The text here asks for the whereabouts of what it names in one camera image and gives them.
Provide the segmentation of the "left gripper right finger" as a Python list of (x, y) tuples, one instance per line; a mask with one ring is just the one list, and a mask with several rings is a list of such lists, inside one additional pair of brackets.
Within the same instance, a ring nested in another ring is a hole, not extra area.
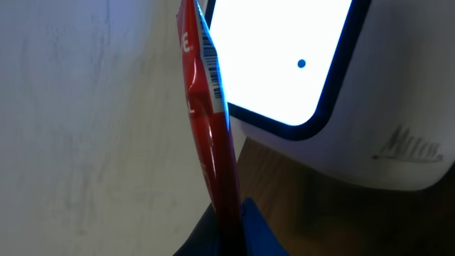
[(251, 198), (242, 203), (242, 222), (248, 256), (289, 256)]

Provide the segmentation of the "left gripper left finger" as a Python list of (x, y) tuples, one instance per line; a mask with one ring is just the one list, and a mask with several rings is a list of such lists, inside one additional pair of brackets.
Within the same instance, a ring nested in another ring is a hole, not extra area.
[(173, 256), (218, 256), (219, 234), (218, 220), (210, 204), (188, 239)]

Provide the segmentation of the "red coffee stick sachet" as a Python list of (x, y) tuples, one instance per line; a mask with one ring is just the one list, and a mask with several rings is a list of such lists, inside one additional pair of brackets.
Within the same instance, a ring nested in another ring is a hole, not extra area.
[(183, 0), (177, 26), (186, 104), (224, 255), (246, 252), (232, 130), (218, 54), (196, 0)]

